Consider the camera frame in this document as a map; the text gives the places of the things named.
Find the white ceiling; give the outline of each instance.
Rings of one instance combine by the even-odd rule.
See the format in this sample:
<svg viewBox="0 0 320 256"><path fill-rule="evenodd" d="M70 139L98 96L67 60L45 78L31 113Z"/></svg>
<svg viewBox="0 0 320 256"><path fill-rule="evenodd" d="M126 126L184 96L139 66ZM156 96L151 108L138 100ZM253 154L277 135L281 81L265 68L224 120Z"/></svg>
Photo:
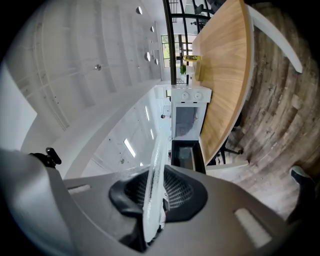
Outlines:
<svg viewBox="0 0 320 256"><path fill-rule="evenodd" d="M153 51L150 62L144 58L146 52L152 54L151 41L158 42L157 31L150 28L156 29L155 19L163 11L162 0L152 2L154 6L146 0L51 0L34 13L5 60L37 112L25 140L30 150L24 151L43 151L88 109L161 78L160 64L154 62L159 51ZM136 13L138 6L143 15ZM145 126L137 120L128 122L135 128Z"/></svg>
<svg viewBox="0 0 320 256"><path fill-rule="evenodd" d="M156 85L134 104L100 144L81 176L124 171L138 167L140 163L149 165L159 132L168 138L168 142L171 138L171 119L161 119L164 107L171 109L171 102L166 98L166 90L170 88L168 84ZM125 146L125 139L133 148L135 157Z"/></svg>

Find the black metal railing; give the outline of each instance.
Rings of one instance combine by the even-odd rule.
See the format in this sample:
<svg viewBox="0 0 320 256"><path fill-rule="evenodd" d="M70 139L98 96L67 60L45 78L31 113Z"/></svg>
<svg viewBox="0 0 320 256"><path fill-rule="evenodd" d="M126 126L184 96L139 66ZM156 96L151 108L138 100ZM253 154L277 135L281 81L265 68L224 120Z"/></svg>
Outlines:
<svg viewBox="0 0 320 256"><path fill-rule="evenodd" d="M169 0L171 14L176 14L178 11L178 0ZM177 18L172 18L172 23L177 23Z"/></svg>
<svg viewBox="0 0 320 256"><path fill-rule="evenodd" d="M181 6L181 13L173 13L174 11L177 11L177 6L174 7L172 4L178 4L178 0L162 0L163 6L164 6L164 14L165 14L165 21L166 21L166 28L168 33L168 45L169 45L169 56L170 56L170 74L171 74L171 84L176 85L177 84L177 71L176 71L176 50L175 50L175 36L174 36L174 28L173 28L173 20L177 21L177 18L182 18L183 26L184 26L184 36L185 36L185 53L189 54L189 48L188 48L188 31L187 31L187 23L186 19L195 19L196 20L196 27L197 32L199 33L201 30L201 24L203 27L203 20L208 21L210 19L210 14L207 12L207 16L205 15L197 15L197 14L190 14L185 13L184 6L182 0L179 0L180 6ZM205 7L208 9L207 1L204 0ZM195 0L192 0L194 9L197 8ZM179 35L179 57L177 59L180 60L180 65L183 64L183 55L184 55L184 49L181 45L181 35ZM186 84L189 84L189 75L186 76Z"/></svg>

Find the recessed light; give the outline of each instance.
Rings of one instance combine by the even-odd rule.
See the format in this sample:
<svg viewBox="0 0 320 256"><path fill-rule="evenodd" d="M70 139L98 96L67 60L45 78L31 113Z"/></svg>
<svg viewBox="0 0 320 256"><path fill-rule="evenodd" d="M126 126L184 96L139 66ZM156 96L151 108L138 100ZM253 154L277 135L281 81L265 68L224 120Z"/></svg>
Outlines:
<svg viewBox="0 0 320 256"><path fill-rule="evenodd" d="M95 65L94 69L100 71L101 70L101 65L100 64Z"/></svg>
<svg viewBox="0 0 320 256"><path fill-rule="evenodd" d="M145 106L144 108L145 108L146 118L148 118L148 121L150 121L147 106Z"/></svg>
<svg viewBox="0 0 320 256"><path fill-rule="evenodd" d="M141 7L138 6L138 8L135 9L135 12L136 12L137 14L141 14L141 15L142 15L142 9L141 9Z"/></svg>
<svg viewBox="0 0 320 256"><path fill-rule="evenodd" d="M136 153L135 151L133 150L133 148L131 147L129 141L127 139L124 140L124 144L126 145L127 149L130 151L131 155L133 157L136 157Z"/></svg>
<svg viewBox="0 0 320 256"><path fill-rule="evenodd" d="M147 52L147 53L144 55L144 58L145 58L146 61L149 62L149 61L151 60L151 58L150 58L150 53Z"/></svg>

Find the table top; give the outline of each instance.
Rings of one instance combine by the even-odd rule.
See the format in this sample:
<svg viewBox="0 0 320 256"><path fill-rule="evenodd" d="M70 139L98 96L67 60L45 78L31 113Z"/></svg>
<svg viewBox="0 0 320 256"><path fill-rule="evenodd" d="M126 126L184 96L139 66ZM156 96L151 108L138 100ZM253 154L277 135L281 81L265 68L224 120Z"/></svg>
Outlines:
<svg viewBox="0 0 320 256"><path fill-rule="evenodd" d="M202 81L212 90L199 138L204 164L231 132L248 93L253 66L252 27L243 0L227 0L192 43L201 56Z"/></svg>

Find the oven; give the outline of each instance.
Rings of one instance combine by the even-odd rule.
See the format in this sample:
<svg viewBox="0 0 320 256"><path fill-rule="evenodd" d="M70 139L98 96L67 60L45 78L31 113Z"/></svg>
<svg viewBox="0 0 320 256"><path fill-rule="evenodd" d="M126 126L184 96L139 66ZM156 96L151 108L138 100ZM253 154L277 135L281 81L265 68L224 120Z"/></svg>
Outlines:
<svg viewBox="0 0 320 256"><path fill-rule="evenodd" d="M211 89L202 86L171 88L171 135L176 141L198 141Z"/></svg>

